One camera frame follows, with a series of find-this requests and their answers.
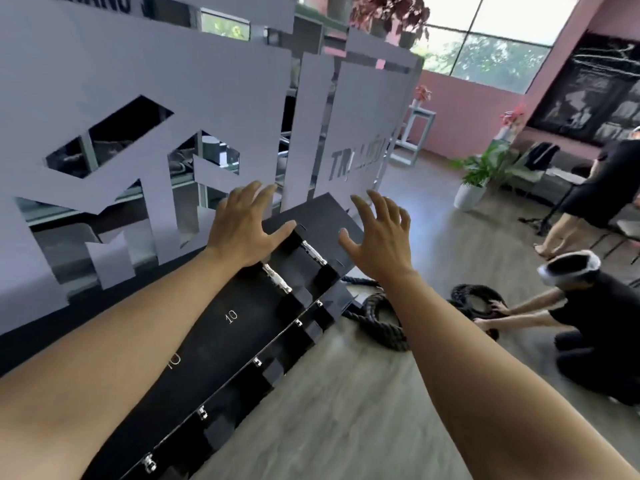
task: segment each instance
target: window pane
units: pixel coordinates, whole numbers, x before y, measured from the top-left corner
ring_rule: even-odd
[[[449,29],[469,30],[480,0],[424,0],[431,10],[428,23]]]
[[[524,94],[548,53],[547,47],[469,35],[452,75]]]
[[[249,24],[202,12],[202,31],[223,37],[249,40]]]
[[[424,57],[423,69],[449,75],[464,39],[460,32],[429,27],[429,41],[423,37],[411,51]]]
[[[484,0],[471,31],[553,45],[578,0]]]

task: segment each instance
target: gray floor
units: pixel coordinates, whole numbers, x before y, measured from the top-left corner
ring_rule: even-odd
[[[547,209],[509,193],[487,195],[476,211],[452,208],[459,176],[437,157],[413,169],[389,167],[381,192],[412,215],[414,266],[440,293],[458,283],[489,285],[516,303],[544,289],[530,228],[518,216]],[[585,242],[595,241],[597,233]],[[602,254],[607,249],[603,245]],[[640,275],[622,247],[605,269]],[[553,332],[503,334],[501,345],[556,387],[636,468],[640,417],[565,381],[555,369]],[[409,353],[373,343],[341,319],[240,425],[194,478],[468,479]]]

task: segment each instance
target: kneeling person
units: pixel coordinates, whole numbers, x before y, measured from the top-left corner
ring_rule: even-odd
[[[640,296],[600,271],[591,251],[568,253],[538,268],[555,288],[514,308],[493,302],[505,318],[475,320],[483,330],[571,326],[556,335],[562,374],[628,405],[640,404]],[[566,300],[564,306],[549,308]]]

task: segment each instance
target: standing person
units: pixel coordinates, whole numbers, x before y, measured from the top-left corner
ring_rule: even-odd
[[[544,259],[564,252],[579,237],[583,221],[595,227],[606,227],[626,204],[633,201],[638,188],[640,127],[629,133],[628,139],[602,149],[587,181],[563,202],[559,208],[562,216],[551,227],[545,241],[534,249]]]
[[[82,476],[222,286],[293,231],[295,222],[288,222],[264,233],[262,213],[275,186],[254,200],[259,187],[254,182],[220,202],[209,244],[194,259],[0,378],[2,478]],[[473,478],[640,480],[571,404],[422,281],[411,263],[409,214],[377,192],[369,196],[376,216],[352,197],[364,226],[362,244],[345,229],[337,238],[386,291]]]
[[[510,316],[476,319],[476,325],[485,331],[570,326],[556,335],[558,370],[587,389],[640,405],[640,296],[601,272],[591,251],[558,256],[538,272],[555,288],[513,308],[494,301],[496,311]]]

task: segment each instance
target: white container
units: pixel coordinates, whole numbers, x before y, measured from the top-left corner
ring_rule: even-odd
[[[453,207],[462,210],[462,212],[468,212],[480,202],[485,192],[486,187],[461,184],[453,201]]]

